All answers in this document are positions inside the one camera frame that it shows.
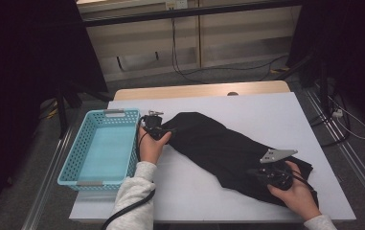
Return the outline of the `black pants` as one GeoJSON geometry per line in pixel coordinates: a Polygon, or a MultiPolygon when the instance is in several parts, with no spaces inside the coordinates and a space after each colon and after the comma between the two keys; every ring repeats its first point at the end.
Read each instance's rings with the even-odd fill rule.
{"type": "Polygon", "coordinates": [[[213,174],[221,187],[282,206],[257,178],[246,175],[257,169],[269,147],[227,128],[198,112],[180,112],[162,127],[176,127],[169,144],[197,166],[213,174]]]}

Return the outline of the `light blue plastic basket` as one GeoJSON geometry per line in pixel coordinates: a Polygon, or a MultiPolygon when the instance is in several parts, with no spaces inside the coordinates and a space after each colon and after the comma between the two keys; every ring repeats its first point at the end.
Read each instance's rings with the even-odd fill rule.
{"type": "Polygon", "coordinates": [[[136,108],[88,111],[57,183],[75,191],[118,191],[136,170],[139,120],[136,108]]]}

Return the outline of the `metal floor rail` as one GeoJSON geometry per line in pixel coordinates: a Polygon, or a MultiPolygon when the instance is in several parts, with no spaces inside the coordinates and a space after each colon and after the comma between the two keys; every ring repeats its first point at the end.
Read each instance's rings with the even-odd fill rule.
{"type": "Polygon", "coordinates": [[[339,119],[332,118],[329,115],[325,115],[323,113],[323,108],[320,106],[320,100],[318,99],[316,93],[310,92],[309,90],[306,90],[305,93],[311,105],[313,106],[315,111],[319,114],[319,117],[323,121],[325,128],[328,130],[329,134],[333,138],[334,145],[339,147],[340,151],[343,153],[347,162],[350,164],[356,176],[358,177],[363,187],[365,188],[365,165],[359,158],[356,150],[346,139],[348,131],[345,132],[342,131],[341,127],[343,125],[340,123],[339,119]]]}
{"type": "Polygon", "coordinates": [[[21,230],[36,230],[40,222],[42,213],[52,191],[52,187],[57,180],[58,165],[62,161],[64,152],[72,137],[72,131],[67,130],[57,143],[57,147],[49,164],[48,170],[42,180],[41,186],[35,196],[31,209],[21,227],[21,230]]]}

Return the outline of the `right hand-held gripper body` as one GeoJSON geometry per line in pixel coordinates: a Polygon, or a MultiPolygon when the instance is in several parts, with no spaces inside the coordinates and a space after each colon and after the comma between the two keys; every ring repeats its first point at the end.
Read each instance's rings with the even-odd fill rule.
{"type": "Polygon", "coordinates": [[[263,185],[288,190],[293,183],[293,174],[285,160],[297,152],[296,149],[269,149],[260,159],[261,165],[258,169],[261,169],[261,172],[257,179],[263,185]]]}

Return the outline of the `beige wall cabinet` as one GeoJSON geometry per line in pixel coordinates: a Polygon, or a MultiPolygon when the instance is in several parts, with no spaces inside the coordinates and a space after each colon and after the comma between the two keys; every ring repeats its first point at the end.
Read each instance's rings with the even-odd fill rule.
{"type": "MultiPolygon", "coordinates": [[[[82,19],[166,10],[167,0],[77,0],[82,19]]],[[[188,8],[256,0],[187,0],[188,8]]],[[[286,55],[299,6],[92,27],[87,30],[107,81],[186,72],[286,55]]]]}

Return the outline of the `black metal stand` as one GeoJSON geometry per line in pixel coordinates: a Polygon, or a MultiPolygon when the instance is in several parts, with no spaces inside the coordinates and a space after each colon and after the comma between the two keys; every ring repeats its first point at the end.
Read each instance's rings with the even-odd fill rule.
{"type": "Polygon", "coordinates": [[[321,56],[316,51],[310,52],[287,71],[282,73],[277,78],[277,81],[285,81],[293,74],[298,73],[299,71],[304,71],[305,69],[313,69],[314,73],[317,75],[319,82],[320,104],[323,112],[325,114],[329,114],[328,67],[327,63],[322,60],[321,56]]]}

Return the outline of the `person's right hand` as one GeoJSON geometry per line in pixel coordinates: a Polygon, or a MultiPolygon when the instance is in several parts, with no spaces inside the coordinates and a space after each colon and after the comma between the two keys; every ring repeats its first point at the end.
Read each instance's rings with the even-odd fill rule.
{"type": "Polygon", "coordinates": [[[308,186],[298,179],[294,179],[292,186],[280,190],[272,185],[267,186],[269,192],[279,198],[291,211],[308,221],[321,215],[308,186]]]}

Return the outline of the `wide black curtain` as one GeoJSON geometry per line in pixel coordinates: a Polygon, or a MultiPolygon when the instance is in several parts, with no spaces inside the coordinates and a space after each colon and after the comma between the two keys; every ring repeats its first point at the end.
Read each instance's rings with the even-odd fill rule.
{"type": "Polygon", "coordinates": [[[0,194],[44,101],[106,89],[77,0],[0,0],[0,194]]]}

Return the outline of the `white table cover sheet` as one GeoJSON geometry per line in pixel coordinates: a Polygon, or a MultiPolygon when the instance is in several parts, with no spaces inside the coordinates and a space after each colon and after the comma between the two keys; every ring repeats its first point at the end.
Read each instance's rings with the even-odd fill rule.
{"type": "MultiPolygon", "coordinates": [[[[109,108],[160,111],[169,120],[182,111],[197,111],[273,149],[295,150],[313,170],[309,184],[317,191],[322,213],[335,222],[351,221],[354,211],[307,118],[291,93],[157,100],[113,101],[109,108]]],[[[166,223],[298,222],[285,207],[223,189],[217,179],[186,156],[165,147],[154,182],[154,219],[166,223]]]]}

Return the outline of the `narrow black curtain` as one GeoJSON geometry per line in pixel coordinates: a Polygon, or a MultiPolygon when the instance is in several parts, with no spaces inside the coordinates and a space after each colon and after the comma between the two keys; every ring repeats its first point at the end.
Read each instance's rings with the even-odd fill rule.
{"type": "Polygon", "coordinates": [[[311,85],[325,62],[328,76],[365,115],[365,0],[305,0],[286,65],[308,55],[302,85],[311,85]]]}

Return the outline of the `person's left hand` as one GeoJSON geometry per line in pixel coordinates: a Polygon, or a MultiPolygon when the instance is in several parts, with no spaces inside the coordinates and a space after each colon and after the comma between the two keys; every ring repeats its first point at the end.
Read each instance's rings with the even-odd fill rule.
{"type": "Polygon", "coordinates": [[[163,147],[169,142],[170,138],[171,136],[166,134],[156,141],[142,127],[139,127],[140,159],[156,165],[162,154],[163,147]]]}

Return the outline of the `black horizontal bar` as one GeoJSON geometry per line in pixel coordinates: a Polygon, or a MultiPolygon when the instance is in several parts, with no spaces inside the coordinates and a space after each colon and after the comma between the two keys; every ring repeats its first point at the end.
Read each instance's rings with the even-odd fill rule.
{"type": "Polygon", "coordinates": [[[106,25],[116,25],[143,21],[152,21],[160,19],[172,19],[180,17],[210,15],[227,12],[245,12],[257,10],[269,10],[284,7],[302,6],[305,0],[262,0],[251,3],[240,3],[232,5],[220,5],[211,7],[199,7],[184,10],[156,11],[137,13],[122,16],[106,16],[91,19],[83,19],[82,24],[85,27],[98,27],[106,25]]]}

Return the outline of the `white wall socket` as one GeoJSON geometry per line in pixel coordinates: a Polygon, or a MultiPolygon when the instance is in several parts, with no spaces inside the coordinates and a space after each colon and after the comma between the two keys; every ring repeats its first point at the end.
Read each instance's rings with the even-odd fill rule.
{"type": "Polygon", "coordinates": [[[184,10],[188,8],[187,0],[167,0],[166,9],[167,10],[184,10]]]}

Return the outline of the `black tripod stand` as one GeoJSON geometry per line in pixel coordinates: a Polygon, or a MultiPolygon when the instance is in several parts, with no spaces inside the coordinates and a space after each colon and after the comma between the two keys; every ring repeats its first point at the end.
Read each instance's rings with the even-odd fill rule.
{"type": "Polygon", "coordinates": [[[80,108],[82,106],[82,100],[79,96],[79,92],[86,93],[95,99],[102,102],[110,102],[111,98],[104,94],[94,91],[79,83],[75,83],[71,80],[64,80],[57,84],[56,100],[57,100],[57,112],[60,123],[59,138],[62,139],[66,131],[68,130],[68,121],[66,116],[65,104],[69,104],[72,108],[80,108]]]}

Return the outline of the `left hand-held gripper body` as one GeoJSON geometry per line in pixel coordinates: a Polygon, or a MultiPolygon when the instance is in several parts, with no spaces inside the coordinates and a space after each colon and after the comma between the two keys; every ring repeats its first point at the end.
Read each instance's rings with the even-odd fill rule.
{"type": "Polygon", "coordinates": [[[160,140],[169,129],[162,128],[163,112],[150,110],[148,115],[142,117],[143,129],[156,141],[160,140]]]}

